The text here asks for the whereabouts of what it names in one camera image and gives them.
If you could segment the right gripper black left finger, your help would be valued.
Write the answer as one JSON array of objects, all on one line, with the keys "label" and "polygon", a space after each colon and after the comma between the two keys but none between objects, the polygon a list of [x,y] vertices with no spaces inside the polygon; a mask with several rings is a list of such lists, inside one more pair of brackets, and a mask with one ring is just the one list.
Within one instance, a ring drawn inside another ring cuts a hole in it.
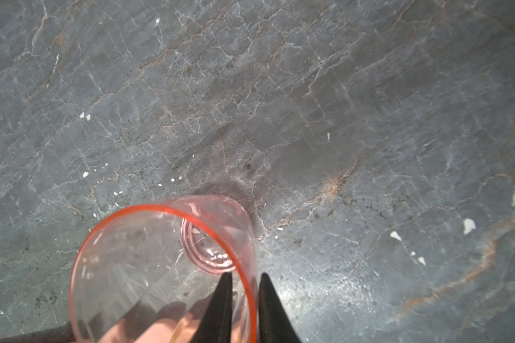
[{"label": "right gripper black left finger", "polygon": [[233,276],[223,273],[190,343],[231,343]]}]

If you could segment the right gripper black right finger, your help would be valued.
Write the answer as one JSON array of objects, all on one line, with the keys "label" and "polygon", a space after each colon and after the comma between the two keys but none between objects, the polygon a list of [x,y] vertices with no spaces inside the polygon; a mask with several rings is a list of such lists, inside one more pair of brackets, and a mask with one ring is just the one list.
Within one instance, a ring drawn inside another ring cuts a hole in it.
[{"label": "right gripper black right finger", "polygon": [[260,342],[301,343],[267,273],[260,278],[258,315]]}]

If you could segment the pink plastic cup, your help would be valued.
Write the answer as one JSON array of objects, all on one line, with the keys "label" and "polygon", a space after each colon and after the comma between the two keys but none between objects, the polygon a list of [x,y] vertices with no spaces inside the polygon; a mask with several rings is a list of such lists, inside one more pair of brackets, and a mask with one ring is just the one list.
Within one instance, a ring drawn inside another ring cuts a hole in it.
[{"label": "pink plastic cup", "polygon": [[121,209],[87,236],[69,288],[76,342],[100,338],[137,304],[154,310],[212,297],[233,276],[233,342],[258,335],[258,271],[249,214],[222,195],[191,195]]}]

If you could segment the pink tray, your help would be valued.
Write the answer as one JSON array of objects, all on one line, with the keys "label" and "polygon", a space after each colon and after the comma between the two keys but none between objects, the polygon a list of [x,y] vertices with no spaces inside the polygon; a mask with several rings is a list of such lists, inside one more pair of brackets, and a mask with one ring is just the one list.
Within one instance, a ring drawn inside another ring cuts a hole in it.
[{"label": "pink tray", "polygon": [[191,307],[171,302],[155,310],[137,304],[100,338],[101,342],[190,342],[210,304],[210,297]]}]

